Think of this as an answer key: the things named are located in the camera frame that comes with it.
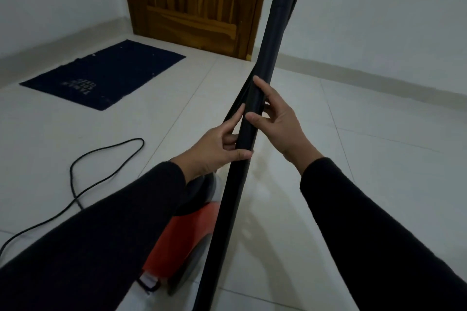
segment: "person's right hand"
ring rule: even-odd
[[[264,111],[270,118],[248,112],[245,119],[262,131],[271,144],[294,164],[302,175],[308,165],[323,155],[306,138],[295,112],[277,91],[256,75],[253,82],[267,98],[268,103],[264,105]]]

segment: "black long-sleeved shirt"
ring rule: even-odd
[[[0,269],[3,310],[114,310],[184,199],[171,162],[79,212]],[[360,310],[467,309],[467,285],[323,158],[300,189]]]

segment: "hand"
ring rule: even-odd
[[[171,160],[182,169],[187,183],[232,161],[251,159],[250,150],[235,149],[238,134],[232,134],[244,110],[243,103],[231,119],[208,130],[195,145]]]
[[[302,175],[308,165],[323,155],[306,138],[295,112],[277,91],[256,75],[253,82],[267,98],[268,103],[264,105],[264,111],[270,118],[248,112],[245,119],[262,131],[271,144],[293,163]]]

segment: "vacuum wand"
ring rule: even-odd
[[[270,83],[276,64],[282,36],[289,21],[296,0],[273,0],[266,30],[261,43],[258,60],[232,105],[229,119],[242,102],[246,102],[245,113],[262,114],[264,93],[252,83],[254,75]],[[243,118],[237,139],[236,149],[252,150],[257,129]],[[219,215],[214,227],[213,238],[209,247],[201,282],[199,283],[193,311],[208,311],[213,303],[222,263],[224,262],[230,235],[235,222],[243,186],[248,173],[249,160],[231,163],[225,184],[224,195],[220,204]]]

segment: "dark blue mat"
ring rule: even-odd
[[[183,58],[126,40],[21,85],[103,111]]]

